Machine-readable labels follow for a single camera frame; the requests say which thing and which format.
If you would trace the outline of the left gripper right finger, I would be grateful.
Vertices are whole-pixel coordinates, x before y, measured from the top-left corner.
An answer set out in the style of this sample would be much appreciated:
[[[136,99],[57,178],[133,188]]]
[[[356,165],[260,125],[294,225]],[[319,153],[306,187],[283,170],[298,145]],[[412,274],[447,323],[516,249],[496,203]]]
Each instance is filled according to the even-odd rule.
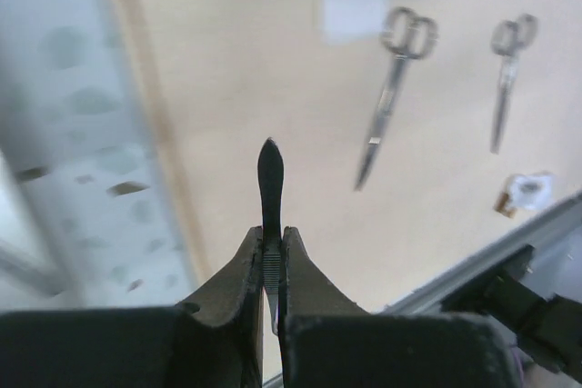
[[[517,387],[513,357],[482,317],[371,314],[284,231],[278,335],[286,387]]]

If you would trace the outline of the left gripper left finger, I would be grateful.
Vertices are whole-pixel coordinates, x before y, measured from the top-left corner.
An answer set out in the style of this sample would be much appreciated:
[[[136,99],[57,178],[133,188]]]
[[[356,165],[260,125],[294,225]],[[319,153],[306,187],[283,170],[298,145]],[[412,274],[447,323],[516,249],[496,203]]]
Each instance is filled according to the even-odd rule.
[[[1,315],[4,387],[259,387],[262,237],[170,306]]]

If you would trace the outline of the long surgical scissors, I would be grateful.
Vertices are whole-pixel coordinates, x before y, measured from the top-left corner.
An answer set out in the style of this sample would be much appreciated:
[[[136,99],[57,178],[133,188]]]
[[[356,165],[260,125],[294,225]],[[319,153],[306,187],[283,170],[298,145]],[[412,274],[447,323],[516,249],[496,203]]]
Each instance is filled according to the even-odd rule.
[[[432,18],[419,15],[405,6],[395,7],[388,12],[380,41],[392,55],[392,64],[366,134],[366,144],[354,187],[356,191],[364,188],[372,172],[388,124],[395,112],[408,65],[429,57],[437,39],[438,26]]]

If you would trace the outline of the short pointed scissors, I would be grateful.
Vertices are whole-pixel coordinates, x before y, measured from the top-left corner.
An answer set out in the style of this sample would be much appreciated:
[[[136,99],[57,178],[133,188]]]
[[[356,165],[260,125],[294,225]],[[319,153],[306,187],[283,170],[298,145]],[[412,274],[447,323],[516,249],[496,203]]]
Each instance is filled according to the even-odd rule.
[[[534,15],[524,13],[516,20],[500,22],[492,34],[491,50],[501,57],[490,140],[490,152],[493,154],[499,153],[502,144],[520,54],[531,46],[537,35],[537,29],[538,19]]]

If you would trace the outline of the beige surgical cloth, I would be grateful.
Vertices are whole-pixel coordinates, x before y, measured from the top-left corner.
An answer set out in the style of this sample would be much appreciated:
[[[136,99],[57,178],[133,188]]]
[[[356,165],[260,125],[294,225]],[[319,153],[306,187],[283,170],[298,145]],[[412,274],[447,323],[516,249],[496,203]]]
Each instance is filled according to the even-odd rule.
[[[438,24],[411,63],[372,172],[354,189],[390,57],[331,44],[317,0],[114,0],[189,262],[207,280],[260,222],[256,161],[285,161],[283,222],[352,300],[380,310],[525,222],[494,211],[513,174],[581,187],[581,0],[388,0]],[[496,26],[527,13],[502,144],[490,152]]]

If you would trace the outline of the sealed blade packet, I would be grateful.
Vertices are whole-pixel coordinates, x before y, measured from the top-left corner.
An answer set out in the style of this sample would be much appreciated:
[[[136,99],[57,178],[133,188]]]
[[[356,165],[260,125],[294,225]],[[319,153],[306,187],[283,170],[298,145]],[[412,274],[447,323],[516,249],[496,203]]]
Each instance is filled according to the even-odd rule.
[[[513,174],[501,191],[494,211],[512,218],[517,211],[541,211],[551,205],[556,177],[548,172]]]

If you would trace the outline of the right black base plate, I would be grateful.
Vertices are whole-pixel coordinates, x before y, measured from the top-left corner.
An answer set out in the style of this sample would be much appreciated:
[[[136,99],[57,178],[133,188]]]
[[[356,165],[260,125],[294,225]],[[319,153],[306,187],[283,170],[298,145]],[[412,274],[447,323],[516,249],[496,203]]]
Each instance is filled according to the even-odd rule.
[[[528,245],[448,295],[445,312],[489,315],[516,337],[517,347],[552,373],[581,380],[581,303],[541,297],[519,280],[535,249]]]

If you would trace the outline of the aluminium mounting rail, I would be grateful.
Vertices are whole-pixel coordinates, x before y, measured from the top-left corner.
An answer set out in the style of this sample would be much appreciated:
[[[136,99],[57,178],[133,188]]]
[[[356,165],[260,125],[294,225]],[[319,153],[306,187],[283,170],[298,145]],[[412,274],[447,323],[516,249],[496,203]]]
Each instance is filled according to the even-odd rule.
[[[440,303],[479,274],[502,264],[524,248],[534,253],[546,250],[557,240],[581,225],[581,193],[551,206],[542,214],[519,226],[485,249],[417,288],[403,299],[385,307],[382,314],[424,313]]]

